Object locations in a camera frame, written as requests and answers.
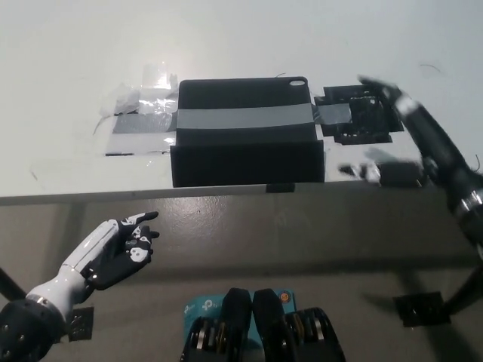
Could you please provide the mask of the white and black right hand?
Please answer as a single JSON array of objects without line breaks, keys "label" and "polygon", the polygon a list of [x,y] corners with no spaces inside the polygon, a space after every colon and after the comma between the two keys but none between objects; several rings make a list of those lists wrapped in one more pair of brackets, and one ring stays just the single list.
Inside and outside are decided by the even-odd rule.
[{"label": "white and black right hand", "polygon": [[390,84],[376,78],[359,75],[358,80],[364,86],[368,86],[371,90],[378,93],[384,102],[392,108],[396,108],[397,102],[403,96],[403,92],[395,84]]}]

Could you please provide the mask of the white and black left hand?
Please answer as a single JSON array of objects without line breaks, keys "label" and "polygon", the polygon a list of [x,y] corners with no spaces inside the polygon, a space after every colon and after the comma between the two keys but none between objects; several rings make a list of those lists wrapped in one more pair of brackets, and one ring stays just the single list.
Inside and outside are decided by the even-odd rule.
[{"label": "white and black left hand", "polygon": [[95,228],[64,260],[95,290],[106,290],[137,273],[152,260],[152,241],[159,237],[146,224],[157,211],[109,219]]}]

